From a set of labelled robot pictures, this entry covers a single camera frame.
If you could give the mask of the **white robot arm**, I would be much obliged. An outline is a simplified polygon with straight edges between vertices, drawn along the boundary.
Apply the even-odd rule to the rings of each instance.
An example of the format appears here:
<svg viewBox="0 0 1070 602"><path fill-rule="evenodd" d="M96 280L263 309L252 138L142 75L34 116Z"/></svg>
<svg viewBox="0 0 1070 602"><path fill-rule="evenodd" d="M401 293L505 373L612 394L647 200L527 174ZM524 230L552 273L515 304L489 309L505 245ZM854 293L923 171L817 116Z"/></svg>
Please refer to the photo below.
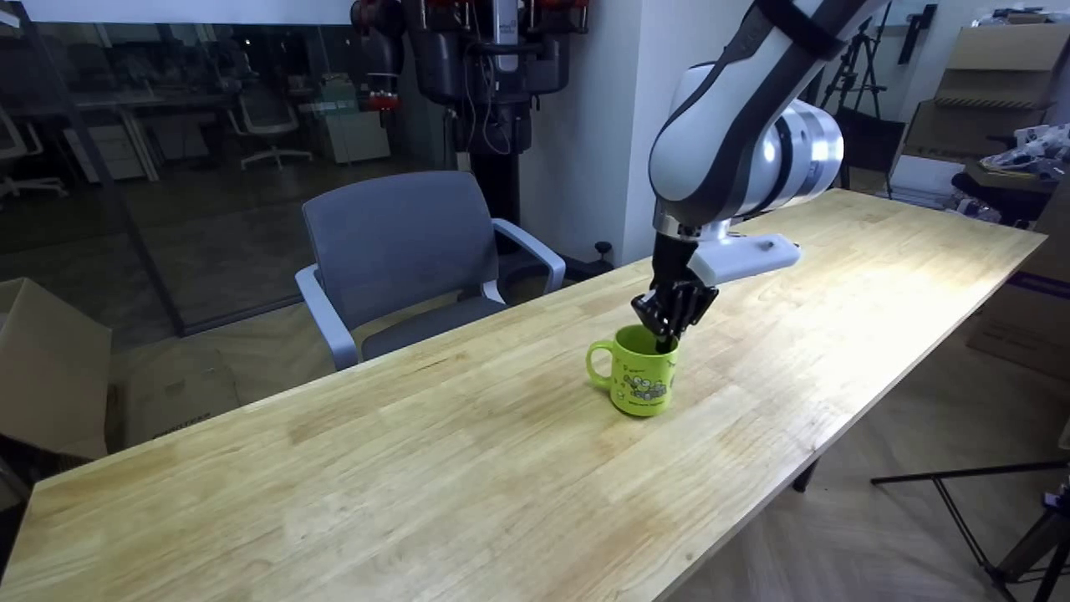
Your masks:
<svg viewBox="0 0 1070 602"><path fill-rule="evenodd" d="M736 226L823 196L844 130L805 85L884 0L754 0L715 62L693 64L648 148L653 284L631 301L662 353L702 320L729 280L800 260L784 236Z"/></svg>

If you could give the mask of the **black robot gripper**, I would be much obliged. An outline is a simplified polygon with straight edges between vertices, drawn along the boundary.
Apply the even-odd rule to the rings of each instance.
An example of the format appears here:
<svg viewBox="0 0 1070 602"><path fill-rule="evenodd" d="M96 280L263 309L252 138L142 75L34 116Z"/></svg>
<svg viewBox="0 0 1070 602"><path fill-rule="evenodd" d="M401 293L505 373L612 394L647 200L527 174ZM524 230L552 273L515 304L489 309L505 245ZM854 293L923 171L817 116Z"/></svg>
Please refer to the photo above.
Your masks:
<svg viewBox="0 0 1070 602"><path fill-rule="evenodd" d="M653 251L653 293L631 298L631 313L654 336L659 353L677 353L683 336L715 301L715 287L688 273L693 251L696 242L659 236Z"/></svg>

